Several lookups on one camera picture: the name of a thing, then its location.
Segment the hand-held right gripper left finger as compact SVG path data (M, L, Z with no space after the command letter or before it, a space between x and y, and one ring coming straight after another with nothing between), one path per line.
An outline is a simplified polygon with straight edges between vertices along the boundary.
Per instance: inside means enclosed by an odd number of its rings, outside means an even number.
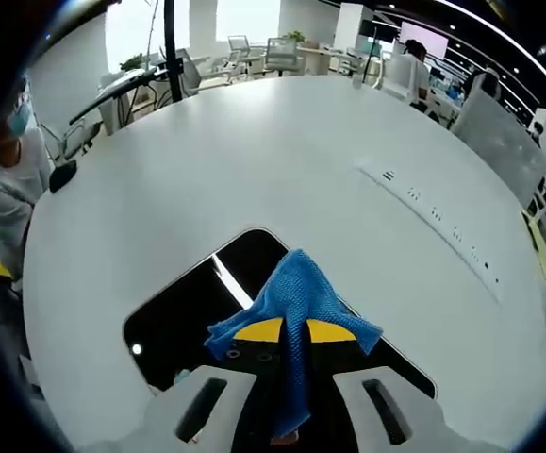
M154 397L138 428L83 452L258 452L273 437L284 320L235 334L217 366L201 365Z

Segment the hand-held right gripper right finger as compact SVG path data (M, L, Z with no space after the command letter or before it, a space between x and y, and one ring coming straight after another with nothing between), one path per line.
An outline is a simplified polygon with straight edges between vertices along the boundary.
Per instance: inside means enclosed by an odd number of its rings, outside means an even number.
M436 399L364 353L356 336L306 321L310 401L342 452L501 452L450 428Z

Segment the person's right hand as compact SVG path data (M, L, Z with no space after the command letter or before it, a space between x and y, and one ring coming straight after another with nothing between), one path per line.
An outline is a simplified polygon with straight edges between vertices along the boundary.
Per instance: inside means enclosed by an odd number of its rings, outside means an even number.
M299 441L300 441L300 431L297 428L284 436L273 437L270 441L270 446L274 446L274 447L295 446L299 444Z

